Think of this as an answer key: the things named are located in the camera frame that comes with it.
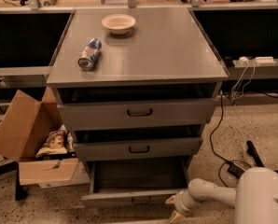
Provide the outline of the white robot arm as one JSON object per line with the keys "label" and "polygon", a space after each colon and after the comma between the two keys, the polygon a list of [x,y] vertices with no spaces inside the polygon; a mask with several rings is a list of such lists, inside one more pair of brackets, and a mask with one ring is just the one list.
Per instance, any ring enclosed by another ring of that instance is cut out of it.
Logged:
{"label": "white robot arm", "polygon": [[235,224],[278,224],[278,173],[264,167],[250,168],[241,175],[236,188],[194,178],[187,189],[165,201],[174,206],[170,222],[187,217],[204,202],[233,207]]}

